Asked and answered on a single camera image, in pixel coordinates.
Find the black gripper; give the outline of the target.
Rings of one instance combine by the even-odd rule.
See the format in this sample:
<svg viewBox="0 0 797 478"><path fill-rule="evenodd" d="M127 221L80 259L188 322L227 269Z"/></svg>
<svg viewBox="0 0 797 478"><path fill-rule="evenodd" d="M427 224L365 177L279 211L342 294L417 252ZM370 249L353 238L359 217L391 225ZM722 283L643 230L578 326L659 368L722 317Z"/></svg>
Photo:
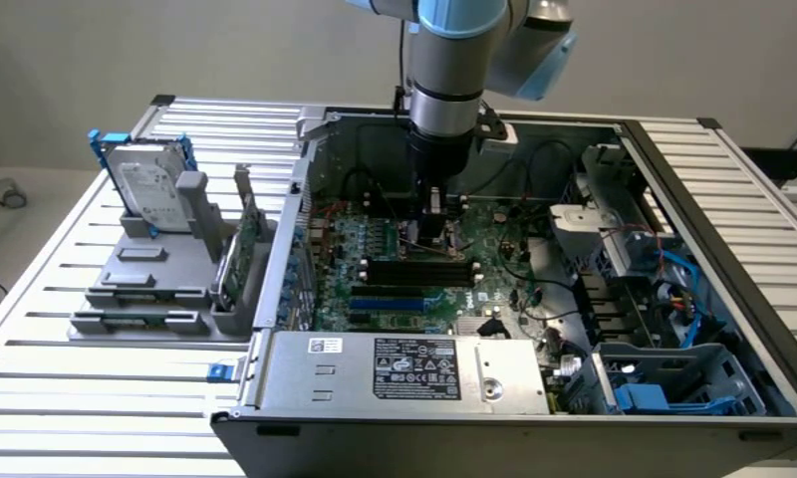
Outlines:
<svg viewBox="0 0 797 478"><path fill-rule="evenodd" d="M417 244L422 247L430 247L442 233L447 219L447 184L466 167L469 148L467 131L443 136L409 125L406 152L413 165L413 217Z"/></svg>

